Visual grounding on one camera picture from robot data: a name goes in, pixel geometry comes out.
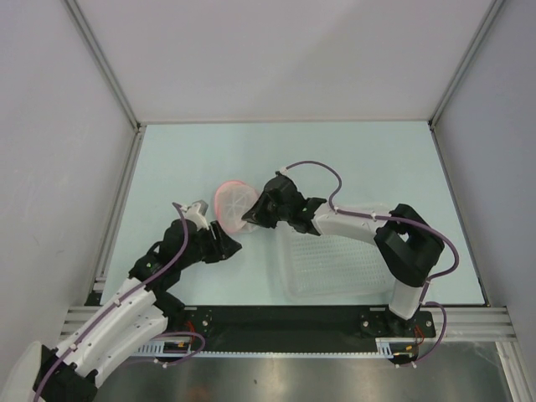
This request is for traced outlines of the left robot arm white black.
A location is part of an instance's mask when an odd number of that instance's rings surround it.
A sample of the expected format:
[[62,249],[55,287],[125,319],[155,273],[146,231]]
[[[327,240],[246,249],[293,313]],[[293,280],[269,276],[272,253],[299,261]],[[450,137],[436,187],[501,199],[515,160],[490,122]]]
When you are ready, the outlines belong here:
[[202,335],[182,331],[185,307],[168,289],[191,265],[228,260],[241,248],[216,221],[173,221],[92,318],[55,348],[42,348],[33,400],[92,401],[125,360],[161,335],[203,343]]

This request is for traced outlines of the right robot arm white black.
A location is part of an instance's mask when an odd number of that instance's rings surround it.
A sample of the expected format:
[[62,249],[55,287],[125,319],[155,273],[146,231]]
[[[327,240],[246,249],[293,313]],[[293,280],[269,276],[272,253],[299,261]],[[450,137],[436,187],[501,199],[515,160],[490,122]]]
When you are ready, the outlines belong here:
[[407,204],[392,210],[341,209],[331,198],[304,197],[289,177],[279,173],[242,219],[267,229],[285,222],[300,234],[340,236],[376,246],[394,278],[386,325],[396,336],[415,328],[429,274],[446,246],[442,234]]

